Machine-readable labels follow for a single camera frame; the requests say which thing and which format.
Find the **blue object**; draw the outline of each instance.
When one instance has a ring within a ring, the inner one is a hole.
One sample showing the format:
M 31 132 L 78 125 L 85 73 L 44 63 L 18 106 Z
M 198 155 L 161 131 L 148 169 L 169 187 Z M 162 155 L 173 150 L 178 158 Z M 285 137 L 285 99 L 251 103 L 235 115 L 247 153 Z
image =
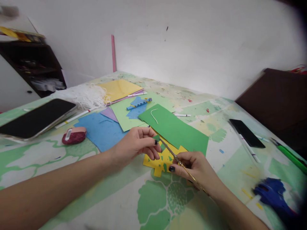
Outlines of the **blue object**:
M 141 105 L 146 104 L 146 103 L 151 102 L 151 101 L 152 101 L 152 98 L 141 99 L 141 97 L 137 96 L 135 98 L 135 100 L 133 102 L 131 102 L 132 106 L 127 107 L 127 110 L 137 108 L 138 106 L 141 106 Z
M 119 123 L 100 114 L 91 113 L 79 118 L 75 127 L 85 127 L 86 137 L 93 142 L 101 152 L 105 152 L 116 145 L 128 131 L 123 132 Z
M 129 117 L 129 119 L 139 119 L 138 116 L 141 113 L 145 112 L 146 106 L 147 103 L 130 110 L 129 113 L 126 115 L 126 117 Z
M 286 226 L 297 217 L 284 200 L 283 193 L 285 192 L 283 183 L 279 179 L 267 178 L 262 181 L 255 189 L 255 195 L 260 195 L 260 201 L 270 205 L 277 213 L 279 218 Z

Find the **phone screen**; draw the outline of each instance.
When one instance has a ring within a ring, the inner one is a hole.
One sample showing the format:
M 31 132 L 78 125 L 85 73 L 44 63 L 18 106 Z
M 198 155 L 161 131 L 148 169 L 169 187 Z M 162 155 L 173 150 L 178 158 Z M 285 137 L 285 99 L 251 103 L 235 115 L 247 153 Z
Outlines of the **phone screen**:
M 1 126 L 0 133 L 23 139 L 31 138 L 75 106 L 71 102 L 53 99 Z
M 253 132 L 243 123 L 241 120 L 229 119 L 232 125 L 236 128 L 239 134 L 241 134 L 249 146 L 265 148 L 264 144 L 253 134 Z

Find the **hand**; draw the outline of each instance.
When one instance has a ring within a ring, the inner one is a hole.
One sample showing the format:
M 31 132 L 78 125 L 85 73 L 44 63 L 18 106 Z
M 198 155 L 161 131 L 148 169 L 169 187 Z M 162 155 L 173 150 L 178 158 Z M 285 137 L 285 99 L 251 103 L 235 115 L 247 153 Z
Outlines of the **hand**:
M 181 152 L 177 157 L 210 196 L 219 193 L 225 186 L 201 152 Z M 175 159 L 169 171 L 193 182 L 191 176 Z
M 121 169 L 141 153 L 146 153 L 151 160 L 159 160 L 158 152 L 162 152 L 162 149 L 158 141 L 153 139 L 156 135 L 152 128 L 132 128 L 120 142 L 109 150 L 114 166 Z

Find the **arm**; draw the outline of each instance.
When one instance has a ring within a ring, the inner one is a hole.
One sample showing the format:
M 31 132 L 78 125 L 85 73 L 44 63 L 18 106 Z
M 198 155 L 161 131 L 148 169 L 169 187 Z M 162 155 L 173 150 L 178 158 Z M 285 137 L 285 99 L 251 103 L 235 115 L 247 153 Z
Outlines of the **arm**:
M 38 229 L 107 175 L 120 171 L 138 154 L 159 159 L 161 147 L 146 127 L 131 129 L 113 148 L 0 191 L 2 229 Z
M 191 175 L 208 192 L 220 207 L 231 229 L 268 229 L 218 178 L 209 162 L 201 152 L 182 152 L 178 158 L 185 164 Z M 189 174 L 174 160 L 169 167 L 171 172 L 188 180 Z

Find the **white cabinet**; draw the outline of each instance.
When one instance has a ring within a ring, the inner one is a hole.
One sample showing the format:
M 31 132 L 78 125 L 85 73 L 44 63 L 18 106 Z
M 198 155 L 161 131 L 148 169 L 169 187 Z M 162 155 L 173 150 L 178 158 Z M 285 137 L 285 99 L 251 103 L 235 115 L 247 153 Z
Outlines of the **white cabinet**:
M 0 112 L 6 112 L 38 99 L 40 99 L 38 94 L 0 55 Z

